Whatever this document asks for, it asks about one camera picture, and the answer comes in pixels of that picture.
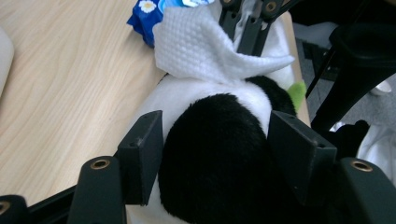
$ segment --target green object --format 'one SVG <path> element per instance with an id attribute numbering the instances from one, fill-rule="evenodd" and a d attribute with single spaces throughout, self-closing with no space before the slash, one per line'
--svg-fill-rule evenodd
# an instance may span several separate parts
<path id="1" fill-rule="evenodd" d="M 303 81 L 296 82 L 290 86 L 288 89 L 288 94 L 293 102 L 294 108 L 296 111 L 300 109 L 301 103 L 305 98 L 306 94 L 306 86 Z"/>

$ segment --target black metal frame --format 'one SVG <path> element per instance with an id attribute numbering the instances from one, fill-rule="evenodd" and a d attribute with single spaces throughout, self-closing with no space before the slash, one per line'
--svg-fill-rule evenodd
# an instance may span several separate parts
<path id="1" fill-rule="evenodd" d="M 0 223 L 126 223 L 125 204 L 149 201 L 162 158 L 161 115 L 142 116 L 116 157 L 87 161 L 75 187 L 30 207 L 21 196 L 1 196 Z M 331 143 L 282 112 L 271 115 L 268 141 L 298 202 L 324 211 L 327 223 L 396 221 L 396 189 L 377 166 L 354 158 L 336 161 Z"/>

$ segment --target black bracket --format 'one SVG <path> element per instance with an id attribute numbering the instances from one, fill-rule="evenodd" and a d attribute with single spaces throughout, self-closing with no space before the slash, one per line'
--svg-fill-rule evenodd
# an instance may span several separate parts
<path id="1" fill-rule="evenodd" d="M 241 20 L 241 1 L 242 0 L 220 0 L 223 10 L 221 11 L 219 25 L 231 40 L 233 40 L 235 26 Z M 256 2 L 260 12 L 258 15 L 251 15 L 248 17 L 237 52 L 260 57 L 271 24 L 299 1 L 300 0 L 289 0 L 285 2 L 283 0 L 259 0 Z"/>

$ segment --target white fur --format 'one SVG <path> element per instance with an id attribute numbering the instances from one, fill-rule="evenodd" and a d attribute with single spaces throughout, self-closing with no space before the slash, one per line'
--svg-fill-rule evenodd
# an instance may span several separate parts
<path id="1" fill-rule="evenodd" d="M 259 120 L 262 130 L 268 133 L 271 104 L 267 95 L 256 85 L 240 80 L 234 85 L 223 85 L 195 78 L 165 77 L 142 104 L 130 127 L 137 119 L 154 110 L 163 111 L 163 139 L 166 139 L 177 118 L 195 101 L 207 96 L 230 93 Z M 161 205 L 160 190 L 155 181 L 148 206 L 127 206 L 134 224 L 139 223 L 185 223 L 170 216 Z"/>

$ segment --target white tissue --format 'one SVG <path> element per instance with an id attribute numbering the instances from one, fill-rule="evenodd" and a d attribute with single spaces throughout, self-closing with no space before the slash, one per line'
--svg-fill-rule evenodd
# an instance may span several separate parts
<path id="1" fill-rule="evenodd" d="M 166 8 L 163 21 L 153 29 L 157 66 L 175 77 L 230 84 L 270 74 L 292 63 L 282 22 L 274 22 L 262 56 L 248 56 L 236 53 L 233 41 L 219 26 L 220 9 L 218 1 L 209 6 Z M 241 22 L 235 30 L 236 39 L 243 25 Z M 293 82 L 292 74 L 287 80 Z"/>

